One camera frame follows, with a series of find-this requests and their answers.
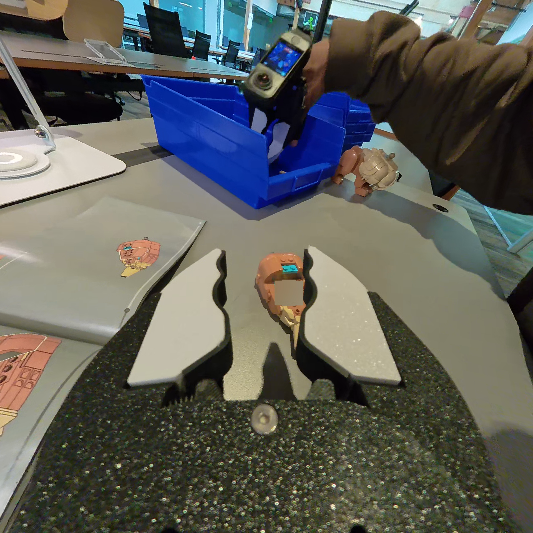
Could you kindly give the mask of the person's right hand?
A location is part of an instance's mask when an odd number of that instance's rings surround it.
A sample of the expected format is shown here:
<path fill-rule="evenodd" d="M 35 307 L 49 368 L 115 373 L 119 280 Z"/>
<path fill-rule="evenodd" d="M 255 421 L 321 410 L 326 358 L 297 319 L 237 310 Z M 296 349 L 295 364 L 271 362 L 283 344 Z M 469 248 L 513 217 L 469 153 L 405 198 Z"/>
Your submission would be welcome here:
<path fill-rule="evenodd" d="M 313 44 L 309 60 L 303 69 L 306 94 L 304 97 L 304 110 L 309 112 L 325 93 L 325 75 L 327 70 L 330 42 L 323 39 Z"/>

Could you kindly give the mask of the brown brick vehicle model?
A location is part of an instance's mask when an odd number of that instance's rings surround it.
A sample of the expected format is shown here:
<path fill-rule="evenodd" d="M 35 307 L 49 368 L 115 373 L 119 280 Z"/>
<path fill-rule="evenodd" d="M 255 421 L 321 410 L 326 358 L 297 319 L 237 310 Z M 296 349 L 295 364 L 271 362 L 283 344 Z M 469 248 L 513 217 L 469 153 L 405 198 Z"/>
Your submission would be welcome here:
<path fill-rule="evenodd" d="M 305 309 L 303 260 L 293 253 L 268 254 L 258 265 L 255 284 L 269 312 L 291 330 L 295 351 Z"/>

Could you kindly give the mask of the grey desk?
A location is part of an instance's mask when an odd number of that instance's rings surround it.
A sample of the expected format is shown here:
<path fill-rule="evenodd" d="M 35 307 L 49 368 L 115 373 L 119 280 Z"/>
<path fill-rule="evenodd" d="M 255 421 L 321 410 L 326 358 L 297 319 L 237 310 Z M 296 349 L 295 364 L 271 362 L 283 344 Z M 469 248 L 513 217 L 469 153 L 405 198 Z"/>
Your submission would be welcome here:
<path fill-rule="evenodd" d="M 109 153 L 156 144 L 152 119 L 59 128 Z M 254 210 L 175 156 L 122 174 L 1 209 L 1 241 L 38 235 L 104 197 L 201 218 L 206 225 L 177 272 L 220 248 L 234 360 L 224 380 L 229 403 L 255 400 L 270 344 L 278 358 L 267 376 L 290 375 L 294 394 L 309 380 L 290 342 L 260 303 L 254 276 L 277 250 L 316 246 L 376 292 L 436 356 L 454 380 L 486 440 L 502 496 L 524 532 L 532 532 L 532 382 L 529 353 L 470 217 L 454 203 L 400 183 L 363 200 L 351 183 L 326 182 L 290 203 Z"/>

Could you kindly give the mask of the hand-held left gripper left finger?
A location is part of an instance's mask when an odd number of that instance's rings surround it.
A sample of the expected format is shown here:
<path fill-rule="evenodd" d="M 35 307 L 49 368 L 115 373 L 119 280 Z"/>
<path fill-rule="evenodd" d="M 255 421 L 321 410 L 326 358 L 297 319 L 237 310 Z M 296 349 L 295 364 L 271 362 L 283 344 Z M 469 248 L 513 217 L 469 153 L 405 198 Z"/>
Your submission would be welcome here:
<path fill-rule="evenodd" d="M 223 382 L 232 366 L 226 277 L 225 251 L 216 248 L 162 290 L 127 378 L 130 387 Z"/>

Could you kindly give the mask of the long wooden table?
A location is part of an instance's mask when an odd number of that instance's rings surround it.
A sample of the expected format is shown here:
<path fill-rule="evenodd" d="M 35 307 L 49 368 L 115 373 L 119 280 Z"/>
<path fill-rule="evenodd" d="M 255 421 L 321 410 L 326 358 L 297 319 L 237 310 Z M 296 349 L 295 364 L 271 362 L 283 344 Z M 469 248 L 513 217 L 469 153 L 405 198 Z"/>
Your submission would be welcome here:
<path fill-rule="evenodd" d="M 83 43 L 6 31 L 1 31 L 1 39 L 18 67 L 232 81 L 248 77 L 246 72 L 195 59 L 120 49 L 127 65 L 107 65 L 93 61 L 94 53 Z"/>

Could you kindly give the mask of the beige brown brick figure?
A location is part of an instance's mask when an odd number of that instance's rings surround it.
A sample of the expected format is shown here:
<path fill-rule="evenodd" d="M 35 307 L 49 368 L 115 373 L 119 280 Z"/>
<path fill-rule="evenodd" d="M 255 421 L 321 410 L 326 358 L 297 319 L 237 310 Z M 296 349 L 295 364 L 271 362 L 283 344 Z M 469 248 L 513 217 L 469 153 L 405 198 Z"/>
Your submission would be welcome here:
<path fill-rule="evenodd" d="M 354 145 L 343 152 L 331 181 L 341 184 L 347 175 L 352 174 L 355 176 L 355 194 L 361 197 L 384 190 L 400 178 L 395 156 L 382 149 Z"/>

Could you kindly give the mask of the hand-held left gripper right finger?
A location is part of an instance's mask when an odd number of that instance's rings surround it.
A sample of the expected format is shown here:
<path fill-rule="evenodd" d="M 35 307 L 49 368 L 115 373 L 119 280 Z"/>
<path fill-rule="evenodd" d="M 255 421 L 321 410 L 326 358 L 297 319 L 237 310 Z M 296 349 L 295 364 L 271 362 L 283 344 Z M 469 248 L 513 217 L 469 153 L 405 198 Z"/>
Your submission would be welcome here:
<path fill-rule="evenodd" d="M 364 284 L 315 246 L 304 252 L 305 309 L 296 345 L 297 364 L 311 380 L 320 361 L 352 382 L 400 384 L 401 376 Z"/>

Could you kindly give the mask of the white stand base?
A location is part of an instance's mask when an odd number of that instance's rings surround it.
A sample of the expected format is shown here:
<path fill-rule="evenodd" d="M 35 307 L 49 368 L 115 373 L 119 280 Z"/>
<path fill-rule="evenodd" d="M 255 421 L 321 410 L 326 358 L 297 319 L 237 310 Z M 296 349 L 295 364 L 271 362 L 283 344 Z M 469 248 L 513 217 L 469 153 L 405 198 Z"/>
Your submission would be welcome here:
<path fill-rule="evenodd" d="M 73 137 L 54 145 L 34 130 L 1 133 L 1 207 L 111 177 L 126 164 Z"/>

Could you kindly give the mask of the wooden chair back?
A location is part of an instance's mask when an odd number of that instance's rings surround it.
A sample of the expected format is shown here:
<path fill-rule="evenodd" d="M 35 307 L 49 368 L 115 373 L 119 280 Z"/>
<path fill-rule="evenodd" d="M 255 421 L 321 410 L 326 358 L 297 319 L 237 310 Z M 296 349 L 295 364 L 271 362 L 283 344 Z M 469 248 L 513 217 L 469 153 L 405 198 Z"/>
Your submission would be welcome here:
<path fill-rule="evenodd" d="M 121 47 L 124 7 L 118 1 L 68 1 L 62 25 L 70 41 L 92 39 Z"/>

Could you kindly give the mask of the black pole stand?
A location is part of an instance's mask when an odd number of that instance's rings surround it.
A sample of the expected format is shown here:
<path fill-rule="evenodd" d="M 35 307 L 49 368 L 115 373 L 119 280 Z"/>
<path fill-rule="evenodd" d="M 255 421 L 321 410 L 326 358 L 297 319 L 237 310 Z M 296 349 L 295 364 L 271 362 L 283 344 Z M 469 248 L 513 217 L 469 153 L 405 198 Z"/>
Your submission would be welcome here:
<path fill-rule="evenodd" d="M 330 15 L 330 8 L 332 5 L 332 2 L 333 2 L 332 0 L 321 2 L 318 19 L 316 22 L 316 27 L 313 33 L 313 43 L 318 43 L 323 38 L 323 33 L 326 27 L 328 16 Z"/>

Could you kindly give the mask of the clear acrylic stand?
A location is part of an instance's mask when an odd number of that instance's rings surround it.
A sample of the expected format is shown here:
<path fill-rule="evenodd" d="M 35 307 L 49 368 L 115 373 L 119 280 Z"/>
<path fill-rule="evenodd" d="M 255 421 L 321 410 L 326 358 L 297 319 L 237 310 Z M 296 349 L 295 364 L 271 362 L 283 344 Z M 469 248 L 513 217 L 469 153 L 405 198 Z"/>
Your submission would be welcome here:
<path fill-rule="evenodd" d="M 99 64 L 108 66 L 124 66 L 133 67 L 126 58 L 118 52 L 113 46 L 104 41 L 97 41 L 94 39 L 84 39 L 84 44 L 90 51 L 87 59 Z"/>

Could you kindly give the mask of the person's right forearm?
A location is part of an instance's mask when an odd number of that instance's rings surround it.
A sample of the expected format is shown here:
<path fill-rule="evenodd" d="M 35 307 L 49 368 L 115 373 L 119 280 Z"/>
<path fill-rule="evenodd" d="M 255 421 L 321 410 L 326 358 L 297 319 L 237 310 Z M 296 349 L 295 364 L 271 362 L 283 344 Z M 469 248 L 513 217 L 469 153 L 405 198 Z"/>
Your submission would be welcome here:
<path fill-rule="evenodd" d="M 336 19 L 326 92 L 366 103 L 436 175 L 488 207 L 532 215 L 532 46 L 447 33 L 409 18 Z"/>

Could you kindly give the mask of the blue plastic bin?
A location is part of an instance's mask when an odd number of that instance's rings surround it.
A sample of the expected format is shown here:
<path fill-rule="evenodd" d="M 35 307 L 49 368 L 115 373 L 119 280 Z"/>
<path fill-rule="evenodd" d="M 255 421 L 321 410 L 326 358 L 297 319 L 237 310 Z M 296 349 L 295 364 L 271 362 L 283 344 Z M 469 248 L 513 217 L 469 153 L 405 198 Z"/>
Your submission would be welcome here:
<path fill-rule="evenodd" d="M 251 130 L 236 85 L 148 75 L 142 81 L 159 144 L 255 209 L 310 190 L 337 168 L 345 139 L 339 126 L 307 115 L 297 146 L 269 166 L 267 132 Z"/>

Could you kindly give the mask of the open instruction booklet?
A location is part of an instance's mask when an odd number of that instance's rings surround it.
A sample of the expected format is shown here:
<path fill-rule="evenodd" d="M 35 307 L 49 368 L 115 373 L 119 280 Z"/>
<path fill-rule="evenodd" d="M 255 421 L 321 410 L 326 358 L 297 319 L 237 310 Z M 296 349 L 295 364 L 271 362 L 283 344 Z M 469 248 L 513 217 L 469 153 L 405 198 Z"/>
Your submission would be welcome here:
<path fill-rule="evenodd" d="M 110 197 L 1 243 L 1 516 L 70 389 L 205 221 Z"/>

